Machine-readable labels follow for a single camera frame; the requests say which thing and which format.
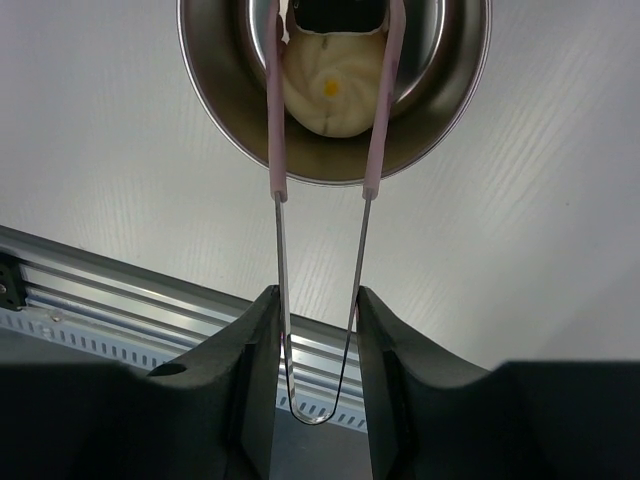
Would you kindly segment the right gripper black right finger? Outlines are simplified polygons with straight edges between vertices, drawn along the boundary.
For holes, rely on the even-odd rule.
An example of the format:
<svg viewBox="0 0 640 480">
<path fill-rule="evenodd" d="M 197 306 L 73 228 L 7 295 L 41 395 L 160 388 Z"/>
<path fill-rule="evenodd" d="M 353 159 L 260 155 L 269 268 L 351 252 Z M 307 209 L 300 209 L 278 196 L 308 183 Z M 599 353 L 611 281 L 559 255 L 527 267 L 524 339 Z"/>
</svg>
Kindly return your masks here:
<svg viewBox="0 0 640 480">
<path fill-rule="evenodd" d="M 400 320 L 370 289 L 357 336 L 377 479 L 635 479 L 635 361 L 509 361 L 492 370 Z"/>
</svg>

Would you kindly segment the black seaweed sushi piece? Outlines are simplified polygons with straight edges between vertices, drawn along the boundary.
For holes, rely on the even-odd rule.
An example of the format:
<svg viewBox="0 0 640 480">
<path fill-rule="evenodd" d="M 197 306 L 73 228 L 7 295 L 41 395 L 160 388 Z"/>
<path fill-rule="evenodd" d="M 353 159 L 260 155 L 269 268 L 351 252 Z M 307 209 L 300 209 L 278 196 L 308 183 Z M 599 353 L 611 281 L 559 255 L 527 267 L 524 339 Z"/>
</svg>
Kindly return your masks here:
<svg viewBox="0 0 640 480">
<path fill-rule="evenodd" d="M 275 2 L 277 25 L 290 38 L 366 38 L 380 34 L 389 11 L 388 1 L 308 0 Z"/>
</svg>

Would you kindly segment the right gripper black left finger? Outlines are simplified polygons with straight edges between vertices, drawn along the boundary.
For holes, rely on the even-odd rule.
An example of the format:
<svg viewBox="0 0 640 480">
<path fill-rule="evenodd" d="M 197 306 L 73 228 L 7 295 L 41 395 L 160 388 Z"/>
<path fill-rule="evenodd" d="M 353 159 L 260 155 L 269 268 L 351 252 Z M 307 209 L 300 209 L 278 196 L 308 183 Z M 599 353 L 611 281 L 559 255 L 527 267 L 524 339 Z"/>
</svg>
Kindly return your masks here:
<svg viewBox="0 0 640 480">
<path fill-rule="evenodd" d="M 1 367 L 5 479 L 265 479 L 279 290 L 147 375 L 117 362 Z"/>
</svg>

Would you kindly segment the round steel lunch box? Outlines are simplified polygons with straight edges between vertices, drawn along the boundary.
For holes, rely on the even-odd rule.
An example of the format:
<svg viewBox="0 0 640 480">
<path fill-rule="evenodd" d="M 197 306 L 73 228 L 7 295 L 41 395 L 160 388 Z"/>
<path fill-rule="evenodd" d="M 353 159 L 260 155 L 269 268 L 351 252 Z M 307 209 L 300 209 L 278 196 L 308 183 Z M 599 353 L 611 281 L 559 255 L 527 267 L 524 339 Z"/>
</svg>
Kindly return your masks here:
<svg viewBox="0 0 640 480">
<path fill-rule="evenodd" d="M 181 1 L 184 63 L 207 115 L 242 153 L 268 161 L 267 22 L 287 22 L 281 64 L 289 176 L 321 185 L 364 179 L 388 26 L 309 33 L 292 1 Z M 488 1 L 409 1 L 382 173 L 418 162 L 456 126 L 489 50 Z"/>
</svg>

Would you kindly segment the round cream steamed bun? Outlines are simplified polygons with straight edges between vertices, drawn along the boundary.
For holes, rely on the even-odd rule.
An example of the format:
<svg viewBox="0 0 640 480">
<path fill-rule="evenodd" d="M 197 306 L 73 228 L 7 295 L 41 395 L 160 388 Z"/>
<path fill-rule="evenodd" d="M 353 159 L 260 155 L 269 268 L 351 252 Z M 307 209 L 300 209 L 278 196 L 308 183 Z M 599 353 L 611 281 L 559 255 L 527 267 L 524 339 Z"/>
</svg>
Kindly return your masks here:
<svg viewBox="0 0 640 480">
<path fill-rule="evenodd" d="M 285 107 L 302 126 L 330 138 L 374 123 L 386 38 L 290 38 L 282 57 Z"/>
</svg>

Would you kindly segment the pink metal tongs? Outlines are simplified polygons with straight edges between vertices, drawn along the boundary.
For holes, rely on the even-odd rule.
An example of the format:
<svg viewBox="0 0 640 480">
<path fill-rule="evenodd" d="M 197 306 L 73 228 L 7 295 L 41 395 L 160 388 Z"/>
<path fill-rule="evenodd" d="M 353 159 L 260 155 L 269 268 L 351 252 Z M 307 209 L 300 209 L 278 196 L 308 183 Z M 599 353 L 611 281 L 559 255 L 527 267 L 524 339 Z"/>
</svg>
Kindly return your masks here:
<svg viewBox="0 0 640 480">
<path fill-rule="evenodd" d="M 288 404 L 301 423 L 328 422 L 339 406 L 341 387 L 326 413 L 310 416 L 299 406 L 293 354 L 293 311 L 330 314 L 344 311 L 354 318 L 361 282 L 369 217 L 383 177 L 384 149 L 389 126 L 394 83 L 406 27 L 405 5 L 388 1 L 387 43 L 365 176 L 355 185 L 321 185 L 292 178 L 286 169 L 284 143 L 283 30 L 275 12 L 268 22 L 266 52 L 268 170 L 270 196 L 275 207 L 277 275 L 281 319 L 282 356 Z"/>
</svg>

